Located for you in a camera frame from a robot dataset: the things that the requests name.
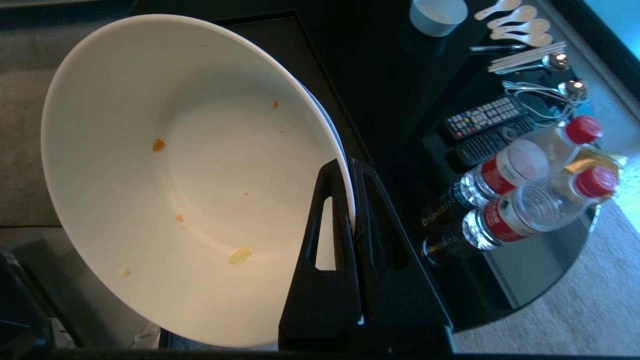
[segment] white cup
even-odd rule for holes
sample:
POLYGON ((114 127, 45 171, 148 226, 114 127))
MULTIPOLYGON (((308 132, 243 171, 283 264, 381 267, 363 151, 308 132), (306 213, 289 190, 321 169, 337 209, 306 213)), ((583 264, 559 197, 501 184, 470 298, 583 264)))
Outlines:
POLYGON ((468 15, 464 0, 412 0, 409 19, 421 33, 444 37, 468 15))

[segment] remote control button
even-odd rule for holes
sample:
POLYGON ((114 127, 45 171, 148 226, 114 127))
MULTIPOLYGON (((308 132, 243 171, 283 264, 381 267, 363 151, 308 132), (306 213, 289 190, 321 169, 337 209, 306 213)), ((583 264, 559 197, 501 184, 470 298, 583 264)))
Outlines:
POLYGON ((502 133, 502 137, 504 137, 504 139, 508 142, 512 142, 518 137, 518 132, 514 129, 511 129, 510 127, 505 126, 502 128, 502 130, 500 130, 500 132, 502 133))

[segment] red bottle label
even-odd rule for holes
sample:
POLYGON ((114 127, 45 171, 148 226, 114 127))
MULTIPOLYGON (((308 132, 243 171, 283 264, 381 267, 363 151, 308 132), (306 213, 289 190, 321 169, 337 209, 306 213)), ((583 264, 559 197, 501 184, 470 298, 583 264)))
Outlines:
POLYGON ((524 239, 537 233, 515 213, 511 194, 491 201, 484 208, 484 221, 489 231, 504 242, 524 239))
POLYGON ((527 178, 516 170, 509 159, 509 154, 504 150, 485 161, 482 165, 482 177, 486 184, 498 194, 508 193, 516 186, 527 182, 527 178))

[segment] bowl rim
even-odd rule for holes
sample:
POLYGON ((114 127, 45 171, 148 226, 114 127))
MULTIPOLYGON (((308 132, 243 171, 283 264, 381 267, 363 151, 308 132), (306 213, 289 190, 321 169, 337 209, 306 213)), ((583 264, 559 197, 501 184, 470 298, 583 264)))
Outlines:
MULTIPOLYGON (((43 107, 43 110, 42 110, 42 122, 41 122, 41 126, 40 126, 40 155, 42 157, 42 167, 43 167, 43 170, 44 170, 45 182, 47 183, 47 189, 49 191, 49 196, 51 198, 51 202, 53 203, 54 209, 56 210, 56 214, 57 214, 57 216, 58 216, 58 218, 60 220, 60 223, 62 224, 63 228, 65 229, 65 232, 67 232, 67 234, 68 234, 69 240, 74 244, 74 248, 76 248, 76 243, 74 242, 74 237, 72 236, 73 230, 72 229, 68 229, 67 227, 65 227, 65 224, 68 223, 66 221, 66 215, 64 213, 60 213, 58 211, 58 209, 60 208, 60 206, 64 202, 64 200, 58 198, 58 196, 56 195, 56 192, 52 191, 52 186, 51 186, 51 184, 53 182, 53 179, 51 179, 51 159, 49 158, 49 155, 48 155, 46 149, 47 149, 47 142, 51 141, 51 139, 48 139, 47 135, 49 134, 48 128, 51 125, 51 121, 52 121, 51 117, 50 117, 51 108, 53 106, 52 105, 52 95, 53 95, 54 92, 58 91, 58 84, 61 81, 60 79, 64 78, 67 75, 67 72, 70 71, 70 68, 73 66, 76 58, 81 54, 81 52, 88 45, 94 43, 95 41, 97 41, 101 36, 105 35, 106 33, 110 33, 112 31, 119 30, 122 27, 130 26, 131 24, 141 23, 141 22, 179 22, 179 23, 182 23, 182 24, 188 24, 188 25, 192 25, 192 26, 196 26, 196 27, 200 27, 200 28, 211 30, 214 33, 217 33, 217 34, 222 35, 224 37, 230 38, 233 41, 235 41, 236 43, 244 46, 245 48, 249 49, 253 53, 255 53, 258 56, 260 56, 263 60, 267 61, 273 68, 275 68, 280 73, 280 75, 283 76, 289 82, 289 84, 291 86, 293 86, 293 88, 297 91, 298 95, 303 99, 303 101, 308 106, 308 108, 311 109, 311 111, 315 115, 317 121, 320 122, 320 124, 321 124, 321 126, 323 128, 325 137, 331 142, 333 153, 334 153, 335 157, 337 158, 337 161, 338 161, 339 166, 340 166, 340 170, 342 171, 342 180, 343 180, 343 183, 344 183, 344 186, 345 186, 345 190, 346 190, 346 195, 347 195, 347 203, 348 203, 348 209, 349 209, 349 220, 351 222, 351 231, 352 231, 352 233, 355 231, 355 229, 354 229, 355 214, 356 214, 355 194, 354 194, 354 189, 353 189, 353 183, 351 182, 351 174, 349 173, 349 167, 348 167, 348 163, 347 163, 346 153, 344 153, 343 150, 342 150, 342 142, 341 142, 341 140, 339 138, 339 134, 332 130, 332 126, 334 126, 334 125, 333 124, 329 124, 331 119, 330 118, 326 118, 322 114, 321 110, 318 108, 317 104, 311 98, 311 96, 307 92, 306 88, 287 69, 285 69, 273 57, 271 57, 271 55, 269 55, 267 52, 262 50, 257 45, 253 44, 249 40, 243 38, 242 36, 234 33, 231 30, 225 29, 225 28, 223 28, 223 27, 221 27, 219 25, 215 25, 215 24, 213 24, 211 22, 207 22, 205 20, 196 19, 196 18, 192 18, 192 17, 186 17, 186 16, 182 16, 182 15, 148 14, 148 15, 137 15, 137 16, 133 16, 133 17, 128 17, 128 18, 116 20, 114 22, 106 24, 105 26, 95 30, 94 32, 92 32, 89 35, 87 35, 86 37, 84 37, 76 46, 74 46, 74 48, 66 55, 64 60, 61 62, 60 66, 56 70, 56 73, 55 73, 55 75, 53 76, 53 78, 51 80, 51 84, 49 85, 49 89, 47 91, 47 95, 46 95, 45 102, 44 102, 44 107, 43 107)), ((84 260, 84 262, 87 264, 87 266, 93 272, 93 269, 92 269, 90 263, 85 260, 85 256, 84 256, 83 251, 81 250, 81 248, 80 249, 76 248, 76 250, 78 251, 78 254, 80 255, 80 257, 84 260)), ((107 288, 109 288, 109 286, 106 283, 103 282, 103 284, 107 288)), ((208 340, 208 339, 198 339, 197 337, 194 338, 194 337, 191 337, 191 336, 190 336, 190 338, 192 338, 193 340, 196 340, 196 341, 204 342, 204 343, 211 343, 210 340, 208 340)), ((277 341, 277 338, 275 338, 275 339, 273 339, 273 341, 269 341, 267 343, 243 343, 243 344, 216 343, 215 345, 217 345, 217 346, 227 346, 227 347, 255 347, 255 346, 269 345, 269 344, 272 344, 273 342, 276 342, 276 341, 277 341)))

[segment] orange food crumb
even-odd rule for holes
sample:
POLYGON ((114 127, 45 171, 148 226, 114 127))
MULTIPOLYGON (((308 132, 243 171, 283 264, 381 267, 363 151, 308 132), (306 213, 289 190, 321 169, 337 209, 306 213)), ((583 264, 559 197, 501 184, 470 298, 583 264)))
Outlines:
POLYGON ((156 142, 154 142, 154 147, 153 147, 154 152, 162 151, 162 149, 164 149, 164 141, 160 139, 156 139, 156 142))

